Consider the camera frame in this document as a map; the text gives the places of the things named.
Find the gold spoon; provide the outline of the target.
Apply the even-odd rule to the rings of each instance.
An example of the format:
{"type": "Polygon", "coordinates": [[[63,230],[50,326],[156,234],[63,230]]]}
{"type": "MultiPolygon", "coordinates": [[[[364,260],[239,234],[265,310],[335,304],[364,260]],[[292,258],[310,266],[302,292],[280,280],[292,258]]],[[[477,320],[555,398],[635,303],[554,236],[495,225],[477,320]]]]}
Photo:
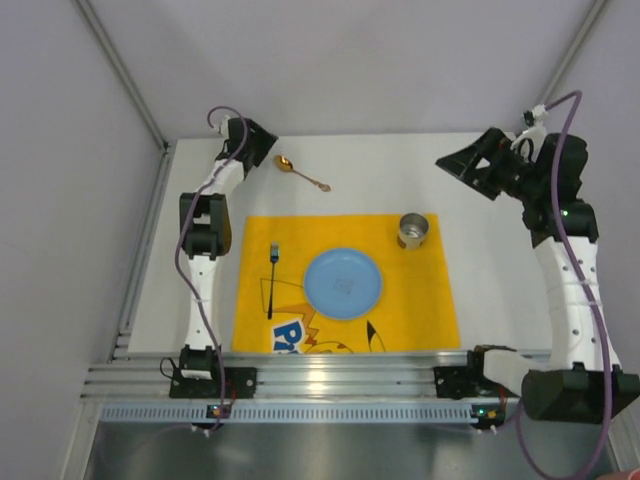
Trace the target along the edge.
{"type": "Polygon", "coordinates": [[[322,183],[316,179],[313,179],[305,174],[303,174],[302,172],[300,172],[299,170],[297,170],[293,163],[285,156],[283,155],[276,155],[273,159],[274,165],[282,172],[284,173],[291,173],[291,174],[295,174],[301,178],[303,178],[304,180],[308,181],[309,183],[311,183],[312,185],[314,185],[315,187],[317,187],[319,190],[321,190],[322,192],[328,193],[331,191],[331,186],[325,183],[322,183]]]}

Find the metal cup with paper sleeve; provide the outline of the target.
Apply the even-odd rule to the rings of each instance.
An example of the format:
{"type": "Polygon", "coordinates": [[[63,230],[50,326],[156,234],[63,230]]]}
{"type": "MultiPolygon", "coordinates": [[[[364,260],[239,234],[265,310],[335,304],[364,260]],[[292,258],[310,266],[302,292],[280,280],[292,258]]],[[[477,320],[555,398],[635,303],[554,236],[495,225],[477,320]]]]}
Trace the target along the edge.
{"type": "Polygon", "coordinates": [[[426,216],[419,213],[407,213],[401,217],[398,225],[397,242],[405,250],[420,248],[430,229],[426,216]]]}

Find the blue metal fork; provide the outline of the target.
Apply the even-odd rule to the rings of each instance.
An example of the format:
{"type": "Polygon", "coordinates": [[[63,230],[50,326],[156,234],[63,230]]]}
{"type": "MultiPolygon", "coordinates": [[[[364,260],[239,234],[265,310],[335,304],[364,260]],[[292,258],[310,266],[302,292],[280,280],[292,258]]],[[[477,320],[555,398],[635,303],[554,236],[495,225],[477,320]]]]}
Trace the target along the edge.
{"type": "Polygon", "coordinates": [[[270,289],[269,289],[269,303],[267,309],[267,319],[273,318],[273,301],[274,301],[274,283],[275,283],[275,268],[280,258],[280,249],[278,243],[272,243],[270,246],[270,263],[271,263],[271,275],[270,275],[270,289]]]}

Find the yellow Pikachu placemat cloth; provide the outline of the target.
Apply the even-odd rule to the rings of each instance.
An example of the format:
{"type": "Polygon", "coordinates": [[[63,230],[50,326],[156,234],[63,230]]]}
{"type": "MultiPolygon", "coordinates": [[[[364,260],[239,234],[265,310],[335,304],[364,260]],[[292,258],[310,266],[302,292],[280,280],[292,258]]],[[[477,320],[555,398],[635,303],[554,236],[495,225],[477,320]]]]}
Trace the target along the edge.
{"type": "Polygon", "coordinates": [[[242,353],[360,354],[453,349],[460,345],[438,218],[415,250],[397,242],[400,215],[253,216],[245,227],[232,348],[242,353]],[[278,243],[273,318],[267,319],[270,246],[278,243]],[[320,253],[353,248],[383,277],[367,315],[338,321],[306,300],[303,276],[320,253]]]}

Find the blue plastic plate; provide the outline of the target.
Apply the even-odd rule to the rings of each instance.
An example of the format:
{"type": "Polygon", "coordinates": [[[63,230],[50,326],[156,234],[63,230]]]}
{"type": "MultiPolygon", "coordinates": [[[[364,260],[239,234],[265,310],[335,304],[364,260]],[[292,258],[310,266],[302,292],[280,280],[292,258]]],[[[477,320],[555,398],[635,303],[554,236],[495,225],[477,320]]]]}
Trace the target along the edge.
{"type": "Polygon", "coordinates": [[[370,313],[383,291],[376,262],[353,248],[334,248],[318,254],[303,276],[308,303],[321,315],[350,321],[370,313]]]}

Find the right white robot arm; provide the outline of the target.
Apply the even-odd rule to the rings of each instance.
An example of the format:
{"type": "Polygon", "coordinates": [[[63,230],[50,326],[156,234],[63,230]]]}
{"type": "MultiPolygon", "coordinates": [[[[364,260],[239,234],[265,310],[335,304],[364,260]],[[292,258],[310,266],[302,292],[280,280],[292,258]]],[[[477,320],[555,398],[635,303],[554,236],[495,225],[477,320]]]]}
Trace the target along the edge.
{"type": "Polygon", "coordinates": [[[478,345],[469,370],[518,396],[533,420],[600,424],[639,396],[639,377],[623,371],[597,327],[602,307],[596,257],[599,231],[590,204],[580,199],[586,142],[559,133],[510,140],[490,128],[462,150],[437,160],[439,168],[483,196],[501,193],[523,205],[542,270],[552,327],[547,365],[515,350],[478,345]]]}

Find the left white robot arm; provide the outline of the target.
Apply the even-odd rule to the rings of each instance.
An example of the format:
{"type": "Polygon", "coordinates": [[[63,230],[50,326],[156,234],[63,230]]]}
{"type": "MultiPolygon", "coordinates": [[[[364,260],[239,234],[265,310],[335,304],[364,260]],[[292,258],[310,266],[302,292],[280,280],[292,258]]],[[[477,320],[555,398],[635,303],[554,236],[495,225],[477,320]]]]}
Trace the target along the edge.
{"type": "Polygon", "coordinates": [[[249,172],[264,161],[278,137],[240,115],[225,116],[210,126],[222,136],[223,146],[201,184],[180,196],[174,263],[190,295],[178,371],[189,380],[213,382],[220,376],[221,357],[213,307],[219,296],[223,259],[232,242],[228,200],[249,172]]]}

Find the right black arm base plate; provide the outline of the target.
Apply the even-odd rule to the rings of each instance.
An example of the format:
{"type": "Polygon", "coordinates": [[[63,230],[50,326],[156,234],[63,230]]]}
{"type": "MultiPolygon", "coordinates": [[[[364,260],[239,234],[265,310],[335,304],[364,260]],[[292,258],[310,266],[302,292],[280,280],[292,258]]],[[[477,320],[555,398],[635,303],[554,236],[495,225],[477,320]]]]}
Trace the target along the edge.
{"type": "Polygon", "coordinates": [[[438,366],[433,369],[438,398],[497,397],[498,385],[468,366],[438,366]]]}

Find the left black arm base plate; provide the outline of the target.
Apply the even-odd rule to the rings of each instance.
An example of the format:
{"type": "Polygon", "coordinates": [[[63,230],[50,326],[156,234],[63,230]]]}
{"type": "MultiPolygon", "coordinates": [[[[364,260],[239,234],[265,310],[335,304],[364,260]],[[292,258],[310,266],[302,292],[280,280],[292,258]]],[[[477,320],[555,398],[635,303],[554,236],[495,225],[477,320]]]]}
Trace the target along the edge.
{"type": "Polygon", "coordinates": [[[180,369],[173,371],[169,397],[172,399],[251,399],[257,388],[257,369],[253,367],[226,367],[225,392],[221,393],[219,371],[213,375],[188,377],[180,369]]]}

